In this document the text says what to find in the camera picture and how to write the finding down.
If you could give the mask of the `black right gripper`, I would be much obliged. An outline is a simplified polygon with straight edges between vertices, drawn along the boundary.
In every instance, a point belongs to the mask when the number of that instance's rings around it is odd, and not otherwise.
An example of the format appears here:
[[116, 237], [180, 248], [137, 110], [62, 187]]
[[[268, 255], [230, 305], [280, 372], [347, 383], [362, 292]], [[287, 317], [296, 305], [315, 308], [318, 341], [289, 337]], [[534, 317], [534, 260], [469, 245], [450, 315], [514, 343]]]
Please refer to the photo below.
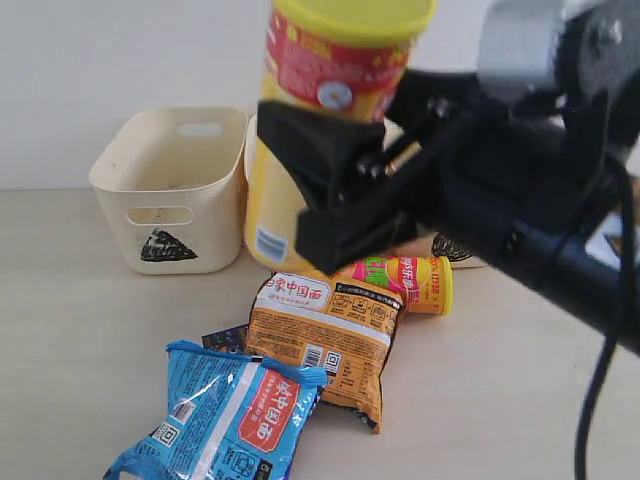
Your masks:
[[608, 91], [571, 94], [563, 127], [547, 102], [517, 111], [468, 76], [410, 72], [401, 93], [400, 119], [420, 149], [390, 178], [382, 123], [258, 104], [259, 139], [311, 209], [297, 218], [302, 258], [334, 274], [426, 227], [516, 280], [613, 278], [587, 251], [614, 204]]

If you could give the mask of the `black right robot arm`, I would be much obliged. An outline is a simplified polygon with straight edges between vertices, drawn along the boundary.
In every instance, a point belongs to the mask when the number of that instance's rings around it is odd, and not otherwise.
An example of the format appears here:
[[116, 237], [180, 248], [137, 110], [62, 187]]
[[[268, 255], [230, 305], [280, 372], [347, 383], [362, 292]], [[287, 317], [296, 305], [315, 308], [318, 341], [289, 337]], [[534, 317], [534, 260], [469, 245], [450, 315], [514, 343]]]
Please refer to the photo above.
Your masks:
[[436, 231], [602, 332], [639, 348], [619, 289], [616, 182], [639, 139], [639, 5], [499, 1], [473, 72], [408, 70], [402, 129], [276, 100], [257, 134], [304, 197], [296, 252], [332, 274]]

